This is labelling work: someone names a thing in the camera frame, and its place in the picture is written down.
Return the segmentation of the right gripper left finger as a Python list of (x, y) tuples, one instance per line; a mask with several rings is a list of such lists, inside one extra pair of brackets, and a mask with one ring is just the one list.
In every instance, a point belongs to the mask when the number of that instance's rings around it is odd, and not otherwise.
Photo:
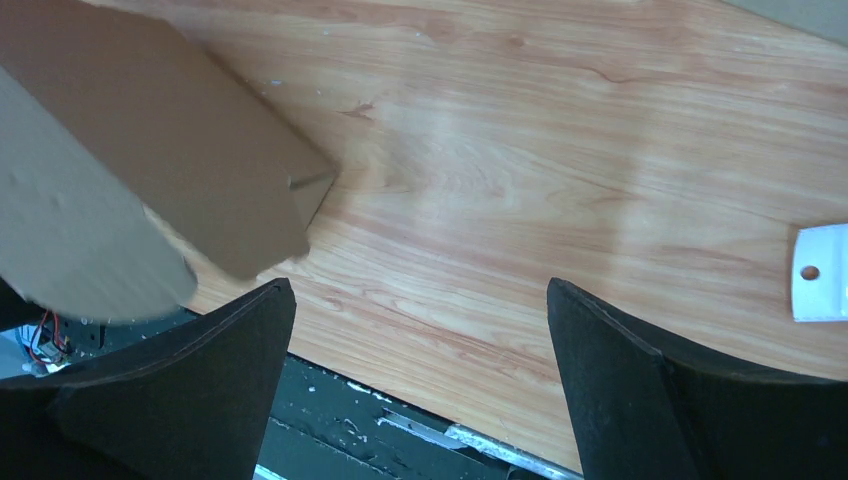
[(274, 279), (194, 320), (1, 383), (5, 479), (248, 479), (293, 330)]

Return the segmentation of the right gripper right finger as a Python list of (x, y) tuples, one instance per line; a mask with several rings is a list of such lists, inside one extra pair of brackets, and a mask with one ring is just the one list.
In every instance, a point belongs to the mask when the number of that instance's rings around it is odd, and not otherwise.
[(843, 479), (847, 385), (693, 342), (571, 282), (548, 325), (588, 479)]

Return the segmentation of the brown cardboard box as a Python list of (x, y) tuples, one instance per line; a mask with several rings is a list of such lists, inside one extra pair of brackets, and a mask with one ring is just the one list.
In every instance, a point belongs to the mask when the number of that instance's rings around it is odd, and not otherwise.
[(169, 227), (249, 282), (307, 254), (336, 176), (169, 23), (84, 1), (1, 5), (1, 288), (89, 320), (163, 315), (197, 276)]

